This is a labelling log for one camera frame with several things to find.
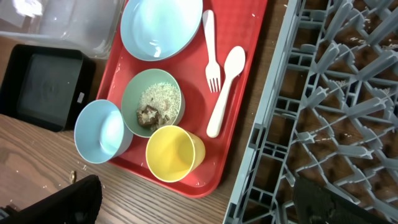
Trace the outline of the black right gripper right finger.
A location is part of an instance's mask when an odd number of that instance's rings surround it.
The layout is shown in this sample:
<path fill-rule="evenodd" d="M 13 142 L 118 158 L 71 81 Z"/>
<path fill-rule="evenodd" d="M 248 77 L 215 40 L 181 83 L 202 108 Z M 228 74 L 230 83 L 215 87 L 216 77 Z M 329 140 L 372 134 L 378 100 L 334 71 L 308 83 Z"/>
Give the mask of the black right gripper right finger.
<path fill-rule="evenodd" d="M 293 202 L 299 223 L 389 223 L 379 213 L 366 210 L 356 198 L 344 197 L 305 177 L 295 180 Z"/>

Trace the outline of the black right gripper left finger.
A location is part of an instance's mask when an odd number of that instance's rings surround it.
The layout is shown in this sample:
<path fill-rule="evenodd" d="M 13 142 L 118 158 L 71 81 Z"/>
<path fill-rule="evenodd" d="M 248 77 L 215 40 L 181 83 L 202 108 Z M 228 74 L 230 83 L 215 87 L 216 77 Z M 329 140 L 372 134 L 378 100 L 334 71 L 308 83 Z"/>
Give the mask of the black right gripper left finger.
<path fill-rule="evenodd" d="M 1 224 L 95 224 L 102 188 L 99 177 L 89 175 L 23 210 L 2 207 Z"/>

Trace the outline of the light blue bowl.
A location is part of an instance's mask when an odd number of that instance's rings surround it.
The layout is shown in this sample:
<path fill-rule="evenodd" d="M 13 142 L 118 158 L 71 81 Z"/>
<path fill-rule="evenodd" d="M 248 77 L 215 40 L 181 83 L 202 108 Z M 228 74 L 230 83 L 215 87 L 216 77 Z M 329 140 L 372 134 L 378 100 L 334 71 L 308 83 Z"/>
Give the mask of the light blue bowl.
<path fill-rule="evenodd" d="M 130 146 L 133 136 L 119 108 L 108 100 L 87 104 L 74 129 L 78 153 L 92 164 L 102 164 L 120 156 Z"/>

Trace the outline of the yellow plastic cup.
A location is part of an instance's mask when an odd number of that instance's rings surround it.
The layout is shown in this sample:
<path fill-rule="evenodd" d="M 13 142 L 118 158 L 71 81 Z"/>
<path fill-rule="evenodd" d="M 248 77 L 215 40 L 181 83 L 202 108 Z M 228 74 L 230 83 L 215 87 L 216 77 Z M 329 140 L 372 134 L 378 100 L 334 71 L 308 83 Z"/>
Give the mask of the yellow plastic cup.
<path fill-rule="evenodd" d="M 196 135 L 179 126 L 163 126 L 149 138 L 146 162 L 151 173 L 163 182 L 178 182 L 204 160 L 206 149 Z"/>

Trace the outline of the green bowl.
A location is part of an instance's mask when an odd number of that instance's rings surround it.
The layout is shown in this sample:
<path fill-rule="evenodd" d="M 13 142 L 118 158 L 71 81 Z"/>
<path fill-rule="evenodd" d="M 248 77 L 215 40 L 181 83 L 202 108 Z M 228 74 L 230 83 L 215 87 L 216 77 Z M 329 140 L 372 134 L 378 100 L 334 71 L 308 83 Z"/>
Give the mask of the green bowl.
<path fill-rule="evenodd" d="M 121 114 L 126 126 L 136 135 L 142 138 L 149 138 L 155 131 L 143 128 L 137 120 L 137 109 L 142 93 L 155 83 L 171 83 L 180 91 L 181 104 L 176 120 L 171 125 L 178 125 L 185 111 L 184 95 L 173 76 L 160 69 L 148 69 L 138 73 L 127 85 L 121 102 Z"/>

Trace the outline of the rice and food scraps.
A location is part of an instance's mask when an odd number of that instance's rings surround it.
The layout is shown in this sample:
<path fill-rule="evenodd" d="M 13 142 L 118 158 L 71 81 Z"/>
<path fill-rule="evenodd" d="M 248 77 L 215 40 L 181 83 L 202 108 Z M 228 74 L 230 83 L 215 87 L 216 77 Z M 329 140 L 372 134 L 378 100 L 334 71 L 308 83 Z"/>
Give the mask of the rice and food scraps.
<path fill-rule="evenodd" d="M 139 100 L 137 120 L 143 128 L 155 131 L 176 120 L 181 104 L 179 89 L 171 83 L 155 83 Z"/>

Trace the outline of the white plastic spoon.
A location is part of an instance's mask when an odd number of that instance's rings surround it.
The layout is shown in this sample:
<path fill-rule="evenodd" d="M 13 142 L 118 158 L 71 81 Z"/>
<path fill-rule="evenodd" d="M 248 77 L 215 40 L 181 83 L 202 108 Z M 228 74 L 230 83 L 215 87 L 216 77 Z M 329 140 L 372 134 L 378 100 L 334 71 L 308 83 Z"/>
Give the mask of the white plastic spoon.
<path fill-rule="evenodd" d="M 224 63 L 224 84 L 206 129 L 206 133 L 210 138 L 216 138 L 220 133 L 232 82 L 243 71 L 245 61 L 245 51 L 241 46 L 233 47 L 226 58 Z"/>

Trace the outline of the white plastic fork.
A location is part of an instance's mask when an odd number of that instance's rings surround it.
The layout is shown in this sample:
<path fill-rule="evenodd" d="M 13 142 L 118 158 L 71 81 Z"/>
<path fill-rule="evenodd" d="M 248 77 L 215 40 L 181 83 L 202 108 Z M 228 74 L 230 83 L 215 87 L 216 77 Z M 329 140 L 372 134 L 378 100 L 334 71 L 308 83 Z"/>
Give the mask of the white plastic fork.
<path fill-rule="evenodd" d="M 205 75 L 210 91 L 212 93 L 219 92 L 221 90 L 221 70 L 216 61 L 215 15 L 212 10 L 203 12 L 202 23 L 208 52 L 208 65 L 205 68 Z"/>

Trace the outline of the light blue plate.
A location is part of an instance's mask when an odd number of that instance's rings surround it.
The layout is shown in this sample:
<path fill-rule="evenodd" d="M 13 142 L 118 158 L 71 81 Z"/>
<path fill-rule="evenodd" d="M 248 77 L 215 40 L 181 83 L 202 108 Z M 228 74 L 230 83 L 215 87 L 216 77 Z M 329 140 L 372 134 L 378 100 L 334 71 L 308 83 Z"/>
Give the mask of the light blue plate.
<path fill-rule="evenodd" d="M 120 25 L 123 46 L 147 62 L 173 57 L 193 40 L 202 12 L 202 0 L 129 0 Z"/>

